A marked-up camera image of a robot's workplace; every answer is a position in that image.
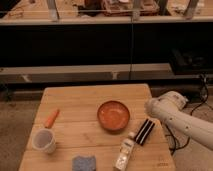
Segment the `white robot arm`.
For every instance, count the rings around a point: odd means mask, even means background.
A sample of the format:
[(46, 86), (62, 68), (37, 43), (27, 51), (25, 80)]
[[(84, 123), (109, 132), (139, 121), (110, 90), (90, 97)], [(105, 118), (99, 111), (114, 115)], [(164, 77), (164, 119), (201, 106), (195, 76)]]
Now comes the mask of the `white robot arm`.
[(213, 151), (213, 123), (190, 116), (182, 109), (187, 99), (176, 91), (151, 98), (145, 103), (146, 113), (170, 125)]

